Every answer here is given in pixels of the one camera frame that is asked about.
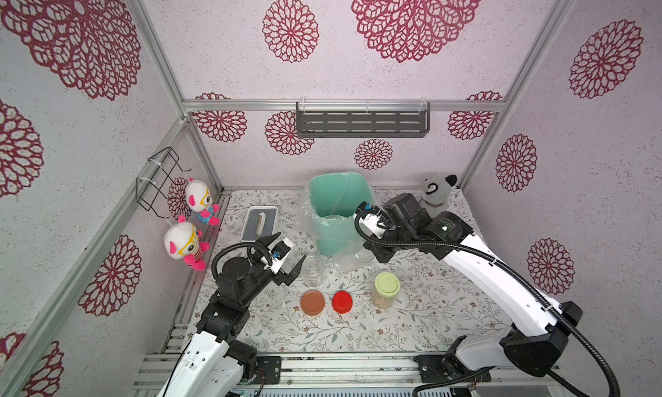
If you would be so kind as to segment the glass jar of peanuts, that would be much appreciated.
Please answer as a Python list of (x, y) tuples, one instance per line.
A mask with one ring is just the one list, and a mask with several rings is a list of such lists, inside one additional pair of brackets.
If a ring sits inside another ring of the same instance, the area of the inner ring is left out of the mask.
[(327, 264), (318, 256), (306, 257), (301, 268), (300, 277), (303, 283), (311, 288), (321, 286), (327, 276)]

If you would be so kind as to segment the red lidded peanut jar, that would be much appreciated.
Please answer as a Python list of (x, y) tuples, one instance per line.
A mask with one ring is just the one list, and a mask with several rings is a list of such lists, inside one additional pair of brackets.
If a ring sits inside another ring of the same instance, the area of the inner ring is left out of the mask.
[(364, 247), (363, 241), (356, 241), (332, 256), (334, 268), (346, 274), (367, 266), (375, 258), (374, 254)]

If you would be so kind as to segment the brown jar lid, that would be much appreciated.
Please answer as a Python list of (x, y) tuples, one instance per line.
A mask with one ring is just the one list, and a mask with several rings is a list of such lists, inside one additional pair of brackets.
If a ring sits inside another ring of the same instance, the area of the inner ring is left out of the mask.
[(300, 300), (301, 310), (308, 316), (319, 315), (325, 307), (324, 295), (315, 289), (306, 291)]

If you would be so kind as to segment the green lidded peanut jar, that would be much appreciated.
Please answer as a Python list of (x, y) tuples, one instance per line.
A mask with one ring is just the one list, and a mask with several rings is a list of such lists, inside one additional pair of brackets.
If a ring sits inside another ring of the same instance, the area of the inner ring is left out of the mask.
[(401, 289), (399, 278), (391, 272), (380, 272), (374, 279), (372, 302), (377, 308), (391, 307)]

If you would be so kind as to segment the red jar lid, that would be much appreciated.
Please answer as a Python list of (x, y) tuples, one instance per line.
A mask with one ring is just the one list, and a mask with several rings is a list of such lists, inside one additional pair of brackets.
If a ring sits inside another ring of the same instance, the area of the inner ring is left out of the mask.
[(353, 298), (344, 290), (338, 291), (333, 296), (332, 307), (338, 314), (347, 314), (353, 308)]

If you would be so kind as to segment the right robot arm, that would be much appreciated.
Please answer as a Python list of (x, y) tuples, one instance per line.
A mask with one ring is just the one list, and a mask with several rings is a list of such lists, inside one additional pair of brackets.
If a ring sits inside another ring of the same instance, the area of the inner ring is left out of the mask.
[(499, 331), (456, 339), (442, 360), (448, 377), (501, 366), (543, 377), (553, 369), (571, 333), (554, 313), (575, 326), (582, 310), (571, 301), (560, 303), (523, 286), (459, 216), (440, 212), (432, 217), (413, 195), (402, 193), (383, 207), (362, 202), (354, 221), (365, 248), (381, 264), (399, 250), (430, 254), (460, 271), (510, 318), (510, 325)]

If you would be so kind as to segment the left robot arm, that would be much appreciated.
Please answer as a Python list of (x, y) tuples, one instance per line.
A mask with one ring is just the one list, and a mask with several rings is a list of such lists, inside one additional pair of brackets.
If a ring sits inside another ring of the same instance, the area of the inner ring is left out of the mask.
[(235, 396), (234, 388), (256, 384), (260, 396), (267, 384), (279, 382), (280, 357), (259, 357), (238, 337), (250, 318), (252, 301), (270, 283), (290, 286), (304, 258), (291, 271), (283, 265), (295, 244), (281, 234), (224, 248), (210, 264), (217, 290), (196, 324), (160, 396)]

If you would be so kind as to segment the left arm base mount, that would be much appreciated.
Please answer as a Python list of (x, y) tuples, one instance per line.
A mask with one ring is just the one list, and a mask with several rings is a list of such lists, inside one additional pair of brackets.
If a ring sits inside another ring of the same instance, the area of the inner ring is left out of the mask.
[(279, 384), (282, 369), (281, 356), (261, 355), (252, 345), (241, 341), (234, 341), (226, 356), (236, 360), (242, 367), (241, 384)]

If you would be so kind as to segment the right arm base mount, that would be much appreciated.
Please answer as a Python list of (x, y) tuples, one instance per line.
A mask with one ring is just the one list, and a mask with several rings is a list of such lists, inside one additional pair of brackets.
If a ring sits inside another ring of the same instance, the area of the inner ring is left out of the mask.
[(456, 357), (459, 345), (466, 338), (466, 336), (458, 337), (444, 353), (414, 357), (423, 383), (447, 383), (461, 378), (464, 381), (491, 381), (490, 369), (485, 369), (482, 373), (467, 369)]

